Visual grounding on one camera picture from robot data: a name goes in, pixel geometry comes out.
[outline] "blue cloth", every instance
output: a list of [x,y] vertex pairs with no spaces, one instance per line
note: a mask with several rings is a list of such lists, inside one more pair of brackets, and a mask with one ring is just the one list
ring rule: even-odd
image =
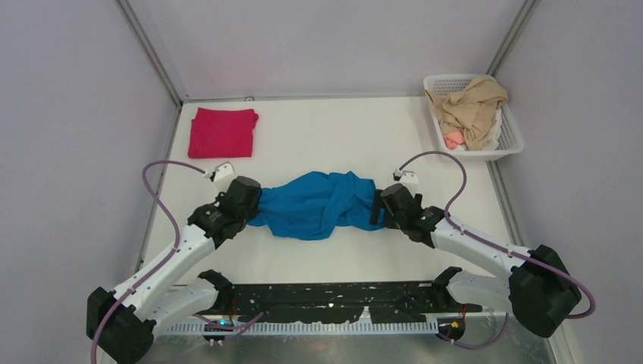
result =
[[335,226],[354,226],[373,231],[369,224],[375,183],[353,172],[310,172],[292,182],[262,189],[260,213],[249,223],[268,225],[277,237],[320,240],[331,236]]

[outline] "metal frame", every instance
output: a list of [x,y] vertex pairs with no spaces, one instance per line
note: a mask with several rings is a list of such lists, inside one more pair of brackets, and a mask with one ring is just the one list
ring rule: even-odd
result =
[[489,64],[487,74],[496,77],[498,71],[507,59],[509,52],[511,52],[511,49],[516,44],[516,41],[520,37],[520,34],[525,29],[525,25],[527,25],[527,22],[529,22],[529,18],[532,16],[534,10],[536,9],[536,6],[538,6],[540,2],[541,0],[525,0],[522,3],[520,10],[518,10],[518,14],[516,14],[516,17],[513,19],[513,22],[509,27],[509,31],[505,35],[503,42],[500,44],[500,47],[496,51],[494,60],[491,61],[491,64]]
[[487,169],[489,170],[491,182],[494,185],[494,190],[496,191],[496,197],[500,203],[500,210],[502,211],[504,224],[509,232],[509,239],[517,246],[525,246],[525,238],[519,227],[516,213],[511,205],[509,194],[507,193],[507,187],[505,186],[502,178],[498,162],[487,162]]
[[[172,146],[174,145],[174,137],[176,136],[177,133],[177,127],[179,124],[179,118],[180,118],[180,112],[181,109],[177,108],[176,114],[174,115],[174,121],[172,122],[172,132],[170,133],[170,136],[165,143],[165,154],[163,155],[163,159],[169,159],[170,158],[170,153],[172,151]],[[162,165],[160,168],[162,168],[161,173],[158,175],[158,181],[155,184],[154,191],[156,191],[156,194],[161,193],[161,188],[163,187],[163,180],[165,178],[165,171],[168,169],[168,165]],[[145,251],[147,250],[147,246],[149,243],[149,235],[152,233],[152,223],[154,222],[154,217],[156,216],[156,204],[152,203],[152,205],[149,207],[149,218],[147,220],[147,225],[145,226],[145,233],[143,233],[143,240],[141,242],[141,249],[138,253],[138,256],[136,257],[136,264],[134,266],[133,271],[139,271],[141,269],[141,265],[143,265],[143,262],[145,260]]]
[[157,51],[154,49],[154,46],[152,46],[152,42],[150,42],[145,29],[143,29],[143,25],[141,24],[139,17],[136,15],[136,12],[132,8],[132,4],[129,2],[129,0],[114,0],[114,2],[119,7],[119,9],[121,9],[121,13],[125,18],[125,21],[129,24],[130,28],[134,32],[134,35],[141,45],[141,48],[143,48],[143,51],[147,55],[149,62],[152,64],[154,71],[156,71],[156,74],[163,83],[163,86],[172,98],[172,102],[178,108],[180,108],[183,104],[183,99],[180,97],[179,92],[177,91],[177,87],[172,83],[168,75],[168,71],[158,57]]

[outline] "metal floor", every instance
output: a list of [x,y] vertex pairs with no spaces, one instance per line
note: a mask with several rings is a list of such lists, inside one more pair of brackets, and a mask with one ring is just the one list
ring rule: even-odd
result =
[[[482,344],[500,330],[503,316],[467,317],[463,342]],[[163,337],[145,364],[321,364],[321,363],[521,363],[554,364],[547,340],[512,319],[505,337],[484,350],[453,347],[434,335],[386,334],[348,336],[242,337],[223,346],[200,337]]]

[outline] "beige cloth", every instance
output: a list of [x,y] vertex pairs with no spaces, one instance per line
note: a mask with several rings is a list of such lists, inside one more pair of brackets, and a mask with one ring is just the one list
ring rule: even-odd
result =
[[496,109],[507,102],[507,91],[494,80],[475,78],[462,91],[438,96],[426,91],[442,135],[461,130],[469,150],[482,150],[494,126]]

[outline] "folded red towel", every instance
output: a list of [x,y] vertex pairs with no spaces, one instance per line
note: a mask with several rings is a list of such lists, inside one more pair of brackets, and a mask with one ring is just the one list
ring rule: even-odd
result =
[[190,158],[235,158],[252,155],[252,130],[259,116],[253,109],[228,111],[199,108],[192,120]]

